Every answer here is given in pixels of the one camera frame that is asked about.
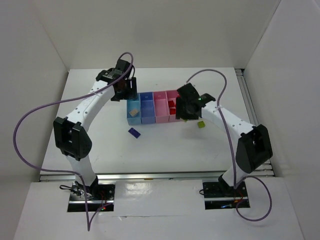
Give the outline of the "small red lego brick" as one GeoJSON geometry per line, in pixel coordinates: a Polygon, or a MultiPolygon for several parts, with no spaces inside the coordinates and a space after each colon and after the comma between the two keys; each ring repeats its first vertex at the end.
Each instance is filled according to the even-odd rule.
{"type": "Polygon", "coordinates": [[[175,108],[175,107],[176,107],[175,102],[174,102],[173,100],[169,100],[169,101],[168,101],[168,107],[169,107],[169,108],[175,108]]]}

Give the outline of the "yellow-green lego brick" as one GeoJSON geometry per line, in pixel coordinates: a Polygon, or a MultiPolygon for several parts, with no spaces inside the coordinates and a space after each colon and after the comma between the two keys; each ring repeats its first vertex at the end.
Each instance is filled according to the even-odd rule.
{"type": "Polygon", "coordinates": [[[202,129],[202,128],[204,128],[206,125],[205,125],[204,121],[199,121],[199,122],[197,123],[197,126],[198,126],[199,129],[202,129]]]}

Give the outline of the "dark blue lego brick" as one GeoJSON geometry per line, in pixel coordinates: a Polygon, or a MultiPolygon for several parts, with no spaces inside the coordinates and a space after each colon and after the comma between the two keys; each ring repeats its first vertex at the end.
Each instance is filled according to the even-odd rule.
{"type": "Polygon", "coordinates": [[[136,129],[134,129],[133,127],[130,128],[130,129],[128,130],[128,132],[129,132],[133,137],[135,137],[136,139],[138,139],[138,138],[141,136],[141,134],[140,134],[136,129]]]}

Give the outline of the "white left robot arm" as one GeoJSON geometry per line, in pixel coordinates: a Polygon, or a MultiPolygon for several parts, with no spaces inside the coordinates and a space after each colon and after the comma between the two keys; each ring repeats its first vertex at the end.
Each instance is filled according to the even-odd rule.
{"type": "Polygon", "coordinates": [[[55,145],[66,156],[72,171],[76,172],[76,185],[94,195],[98,190],[98,177],[92,169],[89,153],[92,140],[88,130],[94,118],[108,101],[135,100],[137,79],[131,76],[135,67],[118,59],[115,67],[102,70],[80,104],[66,117],[53,122],[55,145]]]}

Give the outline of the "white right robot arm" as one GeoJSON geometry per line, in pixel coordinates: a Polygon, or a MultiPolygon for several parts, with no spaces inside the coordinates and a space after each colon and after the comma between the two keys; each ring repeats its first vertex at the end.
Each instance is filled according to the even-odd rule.
{"type": "Polygon", "coordinates": [[[227,134],[231,143],[231,167],[218,178],[218,188],[230,197],[234,187],[273,156],[268,129],[242,120],[205,93],[199,95],[188,83],[178,88],[176,119],[210,121],[227,134]]]}

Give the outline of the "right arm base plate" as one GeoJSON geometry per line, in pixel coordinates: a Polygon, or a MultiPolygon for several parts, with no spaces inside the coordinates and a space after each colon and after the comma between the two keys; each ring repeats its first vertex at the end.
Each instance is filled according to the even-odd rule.
{"type": "Polygon", "coordinates": [[[204,197],[204,206],[206,210],[224,210],[235,209],[237,204],[239,208],[250,208],[247,187],[244,182],[234,190],[223,191],[218,182],[203,182],[199,194],[204,197]]]}

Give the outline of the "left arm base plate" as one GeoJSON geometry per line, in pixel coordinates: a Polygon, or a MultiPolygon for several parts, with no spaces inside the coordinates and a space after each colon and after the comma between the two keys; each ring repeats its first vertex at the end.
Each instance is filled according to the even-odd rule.
{"type": "MultiPolygon", "coordinates": [[[[71,186],[61,185],[60,189],[69,190],[69,201],[67,212],[79,213],[85,212],[85,193],[75,183],[71,186]]],[[[88,211],[95,212],[98,208],[106,205],[102,208],[101,212],[113,212],[114,211],[114,199],[115,199],[115,184],[99,184],[96,193],[87,194],[88,211]]]]}

